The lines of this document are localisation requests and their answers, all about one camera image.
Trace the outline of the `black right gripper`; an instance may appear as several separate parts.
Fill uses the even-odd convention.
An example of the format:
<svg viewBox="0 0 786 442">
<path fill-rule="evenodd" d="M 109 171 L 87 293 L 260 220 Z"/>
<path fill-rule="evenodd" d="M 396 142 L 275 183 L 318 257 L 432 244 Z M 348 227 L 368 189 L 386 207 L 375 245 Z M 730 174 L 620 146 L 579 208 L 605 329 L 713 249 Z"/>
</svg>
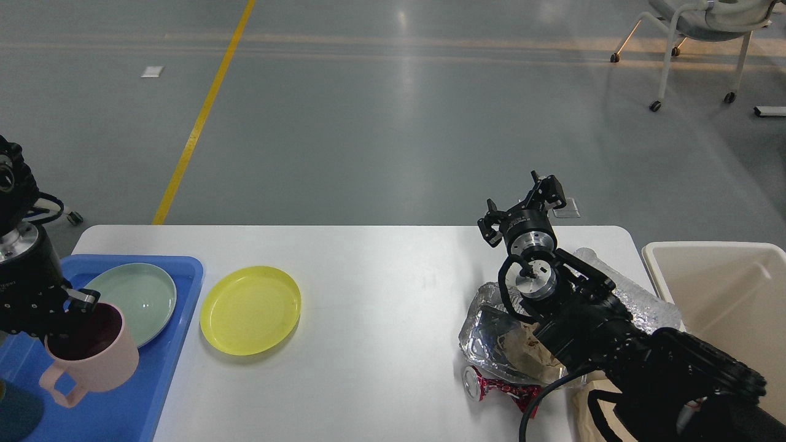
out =
<svg viewBox="0 0 786 442">
<path fill-rule="evenodd" d="M 567 198 L 554 174 L 541 177 L 536 171 L 531 171 L 531 176 L 534 186 L 523 201 L 523 210 L 507 215 L 497 208 L 492 199 L 486 199 L 488 210 L 478 219 L 478 227 L 483 240 L 491 248 L 496 248 L 503 239 L 510 255 L 554 252 L 558 248 L 558 239 L 547 212 L 564 209 Z"/>
</svg>

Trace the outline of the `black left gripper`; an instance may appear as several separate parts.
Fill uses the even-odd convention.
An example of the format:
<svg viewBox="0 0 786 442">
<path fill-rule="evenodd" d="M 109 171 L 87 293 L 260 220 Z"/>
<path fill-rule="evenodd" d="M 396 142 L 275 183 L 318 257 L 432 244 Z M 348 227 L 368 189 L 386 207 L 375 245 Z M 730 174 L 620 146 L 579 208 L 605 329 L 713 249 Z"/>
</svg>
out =
<svg viewBox="0 0 786 442">
<path fill-rule="evenodd" d="M 22 223 L 2 237 L 2 332 L 45 338 L 67 335 L 70 325 L 83 325 L 101 294 L 67 286 L 61 260 L 42 226 Z"/>
</svg>

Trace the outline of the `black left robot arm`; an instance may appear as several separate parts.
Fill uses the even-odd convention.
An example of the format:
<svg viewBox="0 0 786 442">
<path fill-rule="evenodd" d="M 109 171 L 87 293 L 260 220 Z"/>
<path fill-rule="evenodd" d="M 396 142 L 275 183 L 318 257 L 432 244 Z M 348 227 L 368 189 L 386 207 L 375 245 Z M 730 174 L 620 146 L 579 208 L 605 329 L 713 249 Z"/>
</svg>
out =
<svg viewBox="0 0 786 442">
<path fill-rule="evenodd" d="M 69 338 L 87 324 L 100 293 L 74 289 L 43 226 L 62 202 L 37 187 L 17 143 L 2 138 L 1 327 L 8 335 Z"/>
</svg>

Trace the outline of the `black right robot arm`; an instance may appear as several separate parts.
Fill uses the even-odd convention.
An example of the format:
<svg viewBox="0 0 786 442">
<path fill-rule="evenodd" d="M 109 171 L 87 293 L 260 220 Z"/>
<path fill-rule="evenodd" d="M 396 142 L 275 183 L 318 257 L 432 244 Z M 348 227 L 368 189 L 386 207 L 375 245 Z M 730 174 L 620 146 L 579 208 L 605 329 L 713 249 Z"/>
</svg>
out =
<svg viewBox="0 0 786 442">
<path fill-rule="evenodd" d="M 488 200 L 478 221 L 489 246 L 505 244 L 497 282 L 506 313 L 535 325 L 534 336 L 567 369 L 523 411 L 519 440 L 550 392 L 600 370 L 617 392 L 591 391 L 588 408 L 607 441 L 618 436 L 601 402 L 638 441 L 783 441 L 784 424 L 759 406 L 764 377 L 689 333 L 635 327 L 611 277 L 558 247 L 548 218 L 567 204 L 558 178 L 532 179 L 525 199 L 505 211 Z"/>
</svg>

